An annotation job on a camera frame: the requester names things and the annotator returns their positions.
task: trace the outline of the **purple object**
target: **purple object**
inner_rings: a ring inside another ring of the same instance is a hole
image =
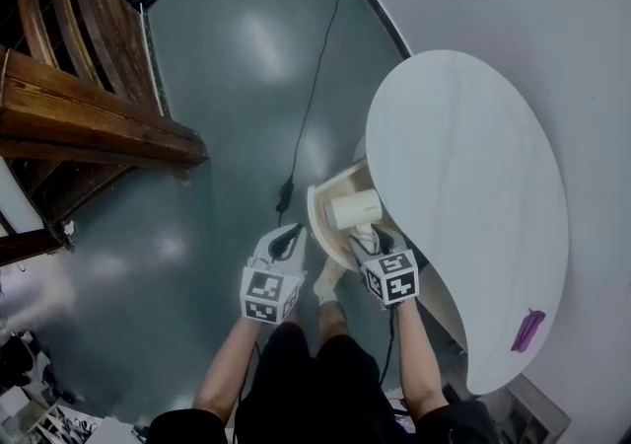
[[[522,321],[522,327],[515,338],[511,351],[525,352],[544,319],[545,313],[543,311],[530,311],[530,314]]]

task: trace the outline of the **white cylinder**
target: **white cylinder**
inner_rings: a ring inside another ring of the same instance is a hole
[[[344,230],[382,219],[382,202],[375,189],[333,198],[324,206],[326,222],[332,230]]]

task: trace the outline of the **white oval tabletop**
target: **white oval tabletop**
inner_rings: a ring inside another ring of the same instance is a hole
[[[467,388],[504,386],[548,335],[569,250],[561,176],[532,110],[486,63],[429,51],[380,86],[366,150],[384,206],[454,299]],[[546,317],[529,348],[512,351],[530,310]]]

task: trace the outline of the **wooden furniture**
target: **wooden furniture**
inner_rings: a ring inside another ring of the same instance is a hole
[[[467,388],[479,395],[504,386],[548,335],[569,250],[563,184],[534,114],[480,60],[422,53],[377,91],[366,152],[363,185],[374,184],[391,220],[429,260],[419,300],[466,349]],[[322,193],[309,195],[310,218]],[[350,268],[344,242],[322,229],[320,221],[316,238]],[[546,317],[526,352],[512,351],[530,310]]]
[[[61,224],[134,168],[207,158],[168,119],[147,25],[125,0],[0,0],[0,155],[62,242]]]

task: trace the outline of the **person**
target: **person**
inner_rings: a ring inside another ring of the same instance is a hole
[[[322,278],[318,281],[335,280]],[[266,343],[247,397],[235,415],[240,444],[495,443],[482,402],[449,405],[415,298],[396,308],[401,387],[415,435],[399,425],[375,359],[350,336],[332,284],[315,287],[321,347],[311,358],[292,310]],[[213,360],[191,409],[158,416],[148,444],[225,443],[262,323],[240,318]]]

